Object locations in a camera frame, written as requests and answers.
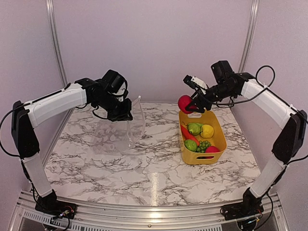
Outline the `red toy tomato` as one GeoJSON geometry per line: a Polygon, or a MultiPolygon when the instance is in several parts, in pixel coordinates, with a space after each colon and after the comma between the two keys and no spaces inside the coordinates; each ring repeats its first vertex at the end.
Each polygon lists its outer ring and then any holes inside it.
{"type": "Polygon", "coordinates": [[[178,100],[179,109],[185,114],[191,114],[192,111],[186,110],[186,107],[191,103],[192,99],[189,95],[182,95],[178,100]]]}

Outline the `clear zip top bag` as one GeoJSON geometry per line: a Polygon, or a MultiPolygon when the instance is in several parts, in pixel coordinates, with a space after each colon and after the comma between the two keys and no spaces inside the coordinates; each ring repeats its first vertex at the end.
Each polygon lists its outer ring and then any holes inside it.
{"type": "Polygon", "coordinates": [[[144,135],[145,116],[139,95],[132,102],[131,121],[101,121],[91,138],[91,144],[96,154],[117,154],[133,148],[144,135]]]}

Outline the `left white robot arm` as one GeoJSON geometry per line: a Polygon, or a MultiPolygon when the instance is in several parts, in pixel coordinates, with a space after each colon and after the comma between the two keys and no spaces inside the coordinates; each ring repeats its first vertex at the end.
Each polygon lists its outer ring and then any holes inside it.
{"type": "Polygon", "coordinates": [[[127,94],[127,81],[116,74],[98,80],[83,78],[36,100],[14,103],[12,137],[24,173],[39,195],[37,203],[50,214],[57,214],[61,204],[44,171],[34,129],[53,116],[88,104],[95,109],[104,109],[109,121],[131,121],[131,100],[127,94]]]}

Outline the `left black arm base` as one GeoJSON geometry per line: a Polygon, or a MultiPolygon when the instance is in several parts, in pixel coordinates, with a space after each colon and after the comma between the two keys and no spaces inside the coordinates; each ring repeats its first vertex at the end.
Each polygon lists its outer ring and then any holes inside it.
{"type": "Polygon", "coordinates": [[[36,202],[35,210],[45,214],[53,215],[56,218],[73,219],[77,211],[77,205],[74,203],[58,200],[51,204],[36,202]]]}

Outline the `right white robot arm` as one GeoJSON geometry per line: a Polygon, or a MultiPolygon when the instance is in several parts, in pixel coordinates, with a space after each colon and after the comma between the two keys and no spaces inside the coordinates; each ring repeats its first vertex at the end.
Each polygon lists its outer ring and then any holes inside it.
{"type": "Polygon", "coordinates": [[[290,164],[299,161],[295,155],[303,145],[307,113],[279,98],[269,86],[259,83],[250,73],[228,71],[215,76],[217,83],[212,87],[197,77],[184,77],[183,82],[194,91],[186,106],[188,111],[204,112],[213,105],[223,106],[225,98],[242,96],[242,103],[253,103],[278,129],[267,163],[239,203],[238,211],[248,216],[270,188],[280,181],[290,164]]]}

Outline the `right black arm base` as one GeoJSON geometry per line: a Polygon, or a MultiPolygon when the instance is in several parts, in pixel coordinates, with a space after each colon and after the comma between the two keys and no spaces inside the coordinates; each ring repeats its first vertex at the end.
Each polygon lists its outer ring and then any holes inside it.
{"type": "Polygon", "coordinates": [[[225,218],[225,220],[245,218],[252,215],[261,214],[263,212],[264,208],[261,203],[246,207],[244,202],[238,202],[238,203],[223,205],[220,209],[220,213],[225,218]]]}

